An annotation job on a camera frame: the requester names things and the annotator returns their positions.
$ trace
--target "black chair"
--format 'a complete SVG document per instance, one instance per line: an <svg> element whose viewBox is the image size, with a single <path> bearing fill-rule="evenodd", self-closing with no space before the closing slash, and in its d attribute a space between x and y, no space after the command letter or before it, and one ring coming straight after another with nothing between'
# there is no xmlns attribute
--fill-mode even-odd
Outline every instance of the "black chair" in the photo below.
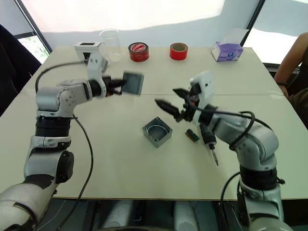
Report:
<svg viewBox="0 0 308 231"><path fill-rule="evenodd" d="M289 95L295 95L308 88L308 65L302 63L299 73L288 81L286 86Z"/></svg>
<svg viewBox="0 0 308 231"><path fill-rule="evenodd" d="M0 25L0 116L41 63Z"/></svg>

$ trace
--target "glass beaker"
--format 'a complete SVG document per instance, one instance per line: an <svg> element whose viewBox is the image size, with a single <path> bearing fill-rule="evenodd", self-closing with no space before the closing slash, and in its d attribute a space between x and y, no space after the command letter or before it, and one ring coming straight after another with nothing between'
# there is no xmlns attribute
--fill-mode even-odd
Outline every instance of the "glass beaker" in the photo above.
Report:
<svg viewBox="0 0 308 231"><path fill-rule="evenodd" d="M106 29L100 33L99 37L103 39L103 51L107 59L109 61L119 61L121 59L119 31Z"/></svg>

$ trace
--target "red duct tape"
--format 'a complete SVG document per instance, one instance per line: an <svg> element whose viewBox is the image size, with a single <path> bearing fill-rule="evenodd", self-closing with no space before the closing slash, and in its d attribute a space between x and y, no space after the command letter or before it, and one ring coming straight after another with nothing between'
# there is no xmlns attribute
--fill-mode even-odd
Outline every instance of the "red duct tape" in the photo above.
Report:
<svg viewBox="0 0 308 231"><path fill-rule="evenodd" d="M186 59L188 46L185 43L173 43L170 45L170 57L174 60Z"/></svg>
<svg viewBox="0 0 308 231"><path fill-rule="evenodd" d="M130 44L128 50L132 61L143 62L149 58L149 47L143 42Z"/></svg>

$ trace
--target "white table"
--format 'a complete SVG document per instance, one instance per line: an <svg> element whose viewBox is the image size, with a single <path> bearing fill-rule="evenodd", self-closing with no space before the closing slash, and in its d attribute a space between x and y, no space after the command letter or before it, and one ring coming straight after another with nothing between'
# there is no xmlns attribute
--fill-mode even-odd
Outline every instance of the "white table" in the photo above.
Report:
<svg viewBox="0 0 308 231"><path fill-rule="evenodd" d="M211 48L189 48L187 59L175 61L169 57L168 47L150 48L150 58L136 63L130 60L128 48L122 48L123 58L112 62L106 74L122 78L124 71L144 73L142 94L175 94L173 88L187 88L190 78L211 70L215 82L216 95L282 95L279 87L251 48L244 48L236 62L216 62ZM34 91L35 77L47 67L65 62L78 61L73 47L56 48L40 67L24 90ZM65 66L44 75L41 86L53 86L62 80L85 78L85 65Z"/></svg>
<svg viewBox="0 0 308 231"><path fill-rule="evenodd" d="M93 100L76 108L94 150L93 174L83 198L219 199L226 180L239 170L236 154L218 141L217 167L200 141L193 143L184 135L187 128L196 130L194 125L176 123L155 105L155 98L182 105L175 95L123 95ZM277 170L278 176L286 180L282 198L308 197L308 131L284 97L217 95L212 104L233 111L251 110L266 121L280 141ZM0 192L23 181L35 115L35 95L23 93L0 118ZM141 130L155 116L173 128L172 137L158 149ZM58 187L56 197L76 198L90 167L89 147L75 122L70 135L69 150L75 155L74 174ZM236 199L236 184L234 180L227 189L226 199Z"/></svg>

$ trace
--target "person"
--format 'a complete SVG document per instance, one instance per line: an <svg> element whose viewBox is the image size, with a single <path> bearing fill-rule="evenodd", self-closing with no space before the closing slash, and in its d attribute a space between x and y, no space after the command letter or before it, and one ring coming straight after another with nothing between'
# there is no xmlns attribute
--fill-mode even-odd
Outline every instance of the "person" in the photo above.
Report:
<svg viewBox="0 0 308 231"><path fill-rule="evenodd" d="M300 63L298 75L288 83ZM279 66L274 80L308 129L308 32L298 36Z"/></svg>

